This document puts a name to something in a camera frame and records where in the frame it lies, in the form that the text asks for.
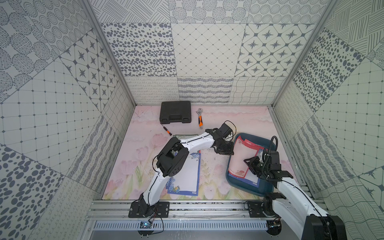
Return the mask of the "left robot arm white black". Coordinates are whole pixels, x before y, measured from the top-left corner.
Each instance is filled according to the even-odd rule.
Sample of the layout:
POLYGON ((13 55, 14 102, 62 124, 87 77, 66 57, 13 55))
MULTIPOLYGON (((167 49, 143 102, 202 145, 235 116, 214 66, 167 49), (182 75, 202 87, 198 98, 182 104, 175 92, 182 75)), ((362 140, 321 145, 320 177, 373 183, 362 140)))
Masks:
POLYGON ((234 155, 234 142, 236 129, 232 129, 226 123, 220 128, 206 129, 204 133, 189 139, 172 137, 159 154, 154 168, 155 175, 149 187, 138 199, 139 207, 144 214, 155 210, 161 193, 168 180, 177 175, 191 153, 213 148, 216 154, 224 156, 234 155))

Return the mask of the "teal plastic storage box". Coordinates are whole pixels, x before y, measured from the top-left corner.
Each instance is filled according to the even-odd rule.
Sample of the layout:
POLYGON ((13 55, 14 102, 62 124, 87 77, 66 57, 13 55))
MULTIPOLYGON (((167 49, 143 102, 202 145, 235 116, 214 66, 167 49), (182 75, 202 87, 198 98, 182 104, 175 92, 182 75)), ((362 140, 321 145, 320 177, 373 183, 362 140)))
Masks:
MULTIPOLYGON (((247 140, 251 141, 254 144, 257 144, 257 145, 260 145, 260 146, 264 147, 265 148, 264 151, 267 150, 270 147, 270 140, 268 140, 268 139, 264 139, 264 138, 257 137, 257 136, 254 136, 254 135, 250 135, 250 134, 246 134, 246 133, 239 133, 239 134, 236 135, 235 142, 237 140, 237 137, 242 137, 243 139, 247 139, 247 140)), ((250 194, 253 194, 253 195, 257 195, 257 196, 260 196, 260 197, 264 197, 266 194, 271 193, 271 192, 274 191, 273 184, 268 183, 268 182, 266 182, 266 181, 264 181, 262 179, 260 179, 260 184, 259 184, 258 188, 242 188, 241 186, 237 186, 237 185, 235 185, 235 184, 230 182, 230 179, 227 176, 228 172, 229 172, 229 163, 228 163, 227 172, 226 172, 226 179, 227 179, 229 185, 232 186, 232 187, 235 187, 237 189, 240 189, 240 190, 242 190, 244 192, 247 192, 247 193, 250 193, 250 194)))

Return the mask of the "blue floral stationery paper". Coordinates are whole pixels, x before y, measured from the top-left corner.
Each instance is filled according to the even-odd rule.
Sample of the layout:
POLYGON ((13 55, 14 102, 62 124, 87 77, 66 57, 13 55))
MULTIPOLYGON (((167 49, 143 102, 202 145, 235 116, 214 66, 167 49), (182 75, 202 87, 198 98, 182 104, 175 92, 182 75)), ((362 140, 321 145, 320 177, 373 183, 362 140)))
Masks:
POLYGON ((260 184, 260 179, 249 171, 244 177, 237 177, 231 173, 228 173, 227 176, 231 183, 241 186, 242 188, 258 188, 260 184))
POLYGON ((183 168, 167 182, 168 194, 197 196, 199 192, 201 152, 191 153, 183 168))

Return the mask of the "black plastic tool case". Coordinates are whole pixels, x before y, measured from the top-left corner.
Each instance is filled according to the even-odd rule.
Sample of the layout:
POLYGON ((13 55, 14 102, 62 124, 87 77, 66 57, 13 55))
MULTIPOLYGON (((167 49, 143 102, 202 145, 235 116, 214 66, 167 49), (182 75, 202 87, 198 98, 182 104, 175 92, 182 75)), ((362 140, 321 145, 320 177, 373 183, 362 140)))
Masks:
POLYGON ((188 124, 192 122, 192 111, 190 101, 168 101, 161 103, 160 123, 188 124))

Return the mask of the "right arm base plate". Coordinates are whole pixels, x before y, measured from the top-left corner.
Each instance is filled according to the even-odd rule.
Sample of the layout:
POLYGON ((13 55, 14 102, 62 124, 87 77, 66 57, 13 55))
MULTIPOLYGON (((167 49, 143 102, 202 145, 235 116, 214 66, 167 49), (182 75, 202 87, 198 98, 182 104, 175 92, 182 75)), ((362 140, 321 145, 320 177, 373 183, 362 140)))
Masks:
POLYGON ((268 218, 269 216, 264 211, 264 204, 260 201, 247 201, 247 209, 250 218, 268 218))

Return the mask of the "left green circuit board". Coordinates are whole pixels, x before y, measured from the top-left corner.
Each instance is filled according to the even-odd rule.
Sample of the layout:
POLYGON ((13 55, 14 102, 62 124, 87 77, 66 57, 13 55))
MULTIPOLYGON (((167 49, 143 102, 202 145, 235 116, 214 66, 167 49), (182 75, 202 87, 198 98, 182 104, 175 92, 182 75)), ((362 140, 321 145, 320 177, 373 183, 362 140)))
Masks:
POLYGON ((142 221, 140 223, 140 226, 139 226, 139 229, 138 229, 138 233, 141 235, 141 236, 150 236, 152 233, 154 232, 154 229, 153 229, 153 225, 152 223, 148 222, 148 221, 142 221))

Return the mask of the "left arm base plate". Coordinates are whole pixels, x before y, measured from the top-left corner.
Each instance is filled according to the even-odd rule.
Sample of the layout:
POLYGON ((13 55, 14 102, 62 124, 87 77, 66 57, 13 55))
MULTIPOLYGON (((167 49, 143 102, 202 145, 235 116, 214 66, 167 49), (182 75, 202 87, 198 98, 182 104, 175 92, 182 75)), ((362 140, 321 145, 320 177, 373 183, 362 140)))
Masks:
POLYGON ((149 218, 154 215, 167 218, 170 211, 170 202, 158 202, 149 207, 146 203, 133 202, 130 206, 129 218, 149 218))

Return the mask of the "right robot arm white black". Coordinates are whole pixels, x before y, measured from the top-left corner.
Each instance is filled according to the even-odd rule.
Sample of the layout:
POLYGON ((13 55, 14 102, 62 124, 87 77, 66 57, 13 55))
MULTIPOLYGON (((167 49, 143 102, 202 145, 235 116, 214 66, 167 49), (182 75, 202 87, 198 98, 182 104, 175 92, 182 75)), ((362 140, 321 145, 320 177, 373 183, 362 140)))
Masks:
POLYGON ((250 215, 270 217, 267 232, 276 236, 284 221, 300 240, 345 240, 344 222, 331 216, 306 194, 290 172, 281 168, 277 151, 244 160, 252 174, 271 183, 276 192, 264 196, 261 204, 248 203, 250 215))

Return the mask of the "right round circuit board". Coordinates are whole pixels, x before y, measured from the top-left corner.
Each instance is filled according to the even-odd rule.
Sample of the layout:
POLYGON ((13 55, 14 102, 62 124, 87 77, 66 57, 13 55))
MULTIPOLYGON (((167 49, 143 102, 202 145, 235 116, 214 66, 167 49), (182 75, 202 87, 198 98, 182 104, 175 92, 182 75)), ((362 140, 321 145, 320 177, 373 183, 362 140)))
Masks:
POLYGON ((268 229, 267 229, 267 233, 271 236, 277 236, 281 233, 282 231, 282 224, 280 221, 270 221, 268 223, 268 229))

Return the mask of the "small orange black screwdriver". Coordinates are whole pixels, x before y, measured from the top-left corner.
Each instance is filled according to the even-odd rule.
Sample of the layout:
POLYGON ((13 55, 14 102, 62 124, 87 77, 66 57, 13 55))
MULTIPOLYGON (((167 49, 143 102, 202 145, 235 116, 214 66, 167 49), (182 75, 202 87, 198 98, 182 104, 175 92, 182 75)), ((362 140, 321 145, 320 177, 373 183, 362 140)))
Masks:
POLYGON ((162 125, 162 127, 163 127, 163 129, 170 135, 170 136, 172 136, 173 134, 165 127, 165 126, 163 126, 162 125))

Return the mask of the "aluminium mounting rail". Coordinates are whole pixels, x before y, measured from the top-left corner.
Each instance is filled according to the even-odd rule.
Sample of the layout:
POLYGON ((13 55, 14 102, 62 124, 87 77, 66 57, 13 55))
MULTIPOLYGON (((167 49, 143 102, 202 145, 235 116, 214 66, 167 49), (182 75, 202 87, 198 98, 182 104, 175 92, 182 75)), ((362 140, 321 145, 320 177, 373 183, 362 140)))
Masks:
MULTIPOLYGON (((129 218, 131 203, 134 201, 93 201, 86 213, 86 220, 148 220, 149 218, 129 218)), ((167 200, 170 211, 167 218, 157 220, 273 220, 268 218, 250 218, 247 200, 223 201, 185 201, 167 200)))

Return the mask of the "green bordered scalloped stationery paper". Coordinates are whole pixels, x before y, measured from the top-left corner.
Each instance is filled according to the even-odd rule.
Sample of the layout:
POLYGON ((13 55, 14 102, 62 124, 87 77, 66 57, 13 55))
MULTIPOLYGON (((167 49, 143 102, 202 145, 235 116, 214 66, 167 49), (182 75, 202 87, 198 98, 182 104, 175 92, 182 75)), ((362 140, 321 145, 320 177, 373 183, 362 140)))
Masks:
POLYGON ((178 138, 179 140, 186 140, 186 139, 190 139, 192 137, 194 137, 195 135, 175 135, 176 138, 178 138))

